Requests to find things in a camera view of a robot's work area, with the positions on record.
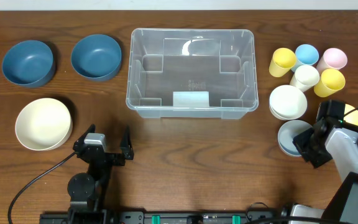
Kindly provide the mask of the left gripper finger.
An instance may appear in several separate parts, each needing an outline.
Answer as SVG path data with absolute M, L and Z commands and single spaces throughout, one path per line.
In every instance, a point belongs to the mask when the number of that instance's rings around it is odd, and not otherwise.
M 134 150 L 131 143 L 130 129 L 127 126 L 121 139 L 120 149 L 126 160 L 134 159 Z
M 75 152 L 81 152 L 83 146 L 85 145 L 85 138 L 89 133 L 94 133 L 96 129 L 95 124 L 91 124 L 89 128 L 74 142 L 73 150 Z

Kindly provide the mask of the grey small bowl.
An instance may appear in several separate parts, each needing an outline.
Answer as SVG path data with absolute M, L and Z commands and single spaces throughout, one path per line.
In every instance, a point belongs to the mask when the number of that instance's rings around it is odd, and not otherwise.
M 288 156 L 300 157 L 301 154 L 293 144 L 293 138 L 311 127 L 312 125 L 302 120 L 291 120 L 284 123 L 277 134 L 280 149 Z

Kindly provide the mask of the white small bowl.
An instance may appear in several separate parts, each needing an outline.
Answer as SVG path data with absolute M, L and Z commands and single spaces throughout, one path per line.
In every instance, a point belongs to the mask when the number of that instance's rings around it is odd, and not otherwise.
M 276 87 L 269 97 L 270 112 L 280 120 L 298 119 L 308 107 L 305 94 L 291 85 Z

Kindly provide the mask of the yellow small bowl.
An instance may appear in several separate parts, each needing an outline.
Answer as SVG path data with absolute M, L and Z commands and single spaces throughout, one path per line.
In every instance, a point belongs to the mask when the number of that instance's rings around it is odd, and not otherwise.
M 344 113 L 346 114 L 346 113 L 350 112 L 350 110 L 353 110 L 353 109 L 354 109 L 353 106 L 346 104 Z M 351 124 L 358 126 L 358 110 L 350 113 L 349 115 L 344 116 L 344 121 L 347 123 L 351 123 Z

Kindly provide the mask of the yellow cup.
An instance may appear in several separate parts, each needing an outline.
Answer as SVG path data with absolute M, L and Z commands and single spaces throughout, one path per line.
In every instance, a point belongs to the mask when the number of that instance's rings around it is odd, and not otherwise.
M 294 51 L 288 48 L 279 48 L 273 55 L 269 65 L 269 73 L 273 77 L 284 76 L 296 64 Z
M 342 90 L 346 84 L 344 75 L 335 69 L 326 69 L 322 72 L 319 82 L 314 86 L 314 93 L 321 97 L 327 97 L 339 90 Z

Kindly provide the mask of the white cup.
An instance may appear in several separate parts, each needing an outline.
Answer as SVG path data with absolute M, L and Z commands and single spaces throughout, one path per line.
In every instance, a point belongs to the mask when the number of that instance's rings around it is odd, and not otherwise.
M 290 81 L 290 85 L 305 92 L 315 86 L 320 79 L 319 72 L 311 65 L 299 66 Z

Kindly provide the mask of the light blue cup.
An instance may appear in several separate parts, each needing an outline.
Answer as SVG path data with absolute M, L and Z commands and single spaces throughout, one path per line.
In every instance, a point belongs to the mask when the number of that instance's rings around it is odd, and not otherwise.
M 319 60 L 318 50 L 310 44 L 301 44 L 295 50 L 296 64 L 291 68 L 295 72 L 301 65 L 313 66 Z

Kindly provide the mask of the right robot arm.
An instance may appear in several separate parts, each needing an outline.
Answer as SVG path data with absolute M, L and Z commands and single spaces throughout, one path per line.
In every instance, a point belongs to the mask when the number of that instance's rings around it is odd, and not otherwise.
M 286 122 L 278 131 L 286 154 L 302 157 L 318 168 L 333 161 L 342 184 L 324 209 L 292 205 L 283 214 L 288 223 L 358 223 L 358 126 L 326 117 L 314 125 Z

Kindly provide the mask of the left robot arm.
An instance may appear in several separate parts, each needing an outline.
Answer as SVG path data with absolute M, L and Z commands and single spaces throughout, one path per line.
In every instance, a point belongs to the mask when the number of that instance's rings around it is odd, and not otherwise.
M 101 209 L 106 189 L 114 166 L 124 166 L 127 160 L 133 160 L 134 151 L 129 128 L 121 139 L 120 153 L 107 151 L 106 136 L 95 132 L 92 124 L 75 141 L 73 150 L 77 158 L 88 164 L 88 170 L 74 175 L 67 187 L 70 196 L 70 209 L 96 212 Z

